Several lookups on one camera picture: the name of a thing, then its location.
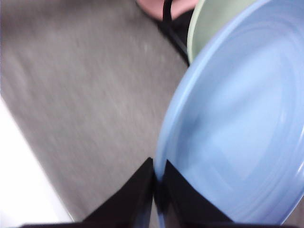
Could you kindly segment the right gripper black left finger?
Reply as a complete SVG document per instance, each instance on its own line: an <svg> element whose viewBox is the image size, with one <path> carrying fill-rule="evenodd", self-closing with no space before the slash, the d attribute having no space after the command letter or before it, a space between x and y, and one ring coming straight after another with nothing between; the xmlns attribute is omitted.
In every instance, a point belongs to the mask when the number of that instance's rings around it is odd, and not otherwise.
<svg viewBox="0 0 304 228"><path fill-rule="evenodd" d="M148 228L154 189L152 158L107 201L80 222L24 224L23 228Z"/></svg>

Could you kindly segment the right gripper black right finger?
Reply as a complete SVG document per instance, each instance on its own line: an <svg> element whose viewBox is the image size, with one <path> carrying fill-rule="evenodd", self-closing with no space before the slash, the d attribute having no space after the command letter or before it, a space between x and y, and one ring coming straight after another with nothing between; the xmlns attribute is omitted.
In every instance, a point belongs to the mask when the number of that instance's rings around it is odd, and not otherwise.
<svg viewBox="0 0 304 228"><path fill-rule="evenodd" d="M282 225L234 222L200 195L170 161L166 161L155 195L161 228L281 228Z"/></svg>

